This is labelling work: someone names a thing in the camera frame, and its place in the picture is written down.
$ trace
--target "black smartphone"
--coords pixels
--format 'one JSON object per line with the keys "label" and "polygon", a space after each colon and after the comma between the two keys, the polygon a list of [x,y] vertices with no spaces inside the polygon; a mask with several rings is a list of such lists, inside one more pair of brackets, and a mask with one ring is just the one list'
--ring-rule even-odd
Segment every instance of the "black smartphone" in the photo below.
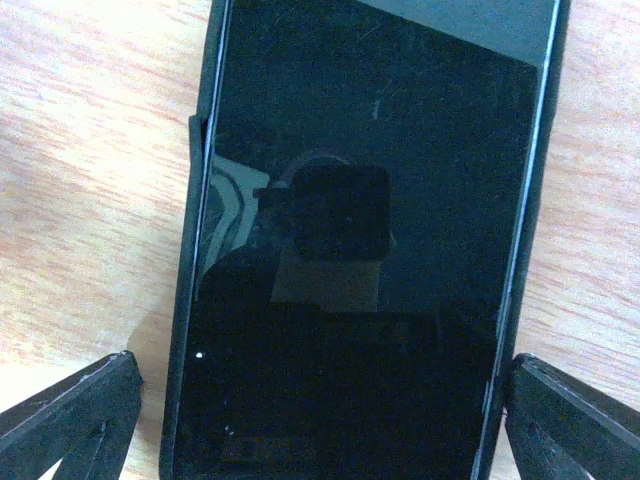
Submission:
{"label": "black smartphone", "polygon": [[163,478],[487,478],[562,0],[212,11]]}

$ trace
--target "wooden table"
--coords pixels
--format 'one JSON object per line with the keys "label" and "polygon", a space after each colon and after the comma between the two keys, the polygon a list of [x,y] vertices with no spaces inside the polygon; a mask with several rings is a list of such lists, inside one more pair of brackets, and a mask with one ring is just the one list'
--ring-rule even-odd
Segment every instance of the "wooden table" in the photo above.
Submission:
{"label": "wooden table", "polygon": [[[109,352],[157,477],[209,2],[0,3],[0,410]],[[640,4],[574,0],[517,350],[640,409]],[[505,437],[493,477],[518,478]]]}

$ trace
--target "phone screen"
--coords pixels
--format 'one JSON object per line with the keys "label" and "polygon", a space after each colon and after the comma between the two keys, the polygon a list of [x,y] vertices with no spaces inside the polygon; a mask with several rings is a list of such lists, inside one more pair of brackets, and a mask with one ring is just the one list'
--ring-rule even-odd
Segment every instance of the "phone screen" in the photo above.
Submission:
{"label": "phone screen", "polygon": [[538,69],[354,0],[230,18],[176,478],[469,478]]}

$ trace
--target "scratch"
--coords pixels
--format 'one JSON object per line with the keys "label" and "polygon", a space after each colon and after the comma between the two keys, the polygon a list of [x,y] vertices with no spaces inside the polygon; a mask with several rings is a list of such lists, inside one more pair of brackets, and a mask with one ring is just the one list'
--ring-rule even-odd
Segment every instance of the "scratch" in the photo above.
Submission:
{"label": "scratch", "polygon": [[279,24],[282,20],[284,20],[287,16],[289,16],[289,14],[290,14],[293,10],[295,10],[295,9],[296,9],[296,7],[295,7],[295,6],[293,6],[293,7],[291,7],[289,10],[287,10],[286,12],[284,12],[283,14],[278,15],[278,18],[276,19],[276,21],[275,21],[274,25]]}
{"label": "scratch", "polygon": [[362,35],[358,41],[356,42],[356,46],[365,38],[367,38],[369,35],[371,35],[373,32],[375,32],[377,29],[379,29],[382,26],[382,24],[378,24],[375,27],[370,28],[369,30],[367,30],[364,35]]}
{"label": "scratch", "polygon": [[374,120],[378,120],[378,117],[379,117],[379,115],[380,115],[380,104],[381,104],[381,103],[382,103],[382,99],[381,99],[381,98],[379,98],[379,99],[377,99],[377,100],[374,100],[374,102],[373,102],[373,112],[372,112],[372,115],[373,115],[373,119],[374,119]]}

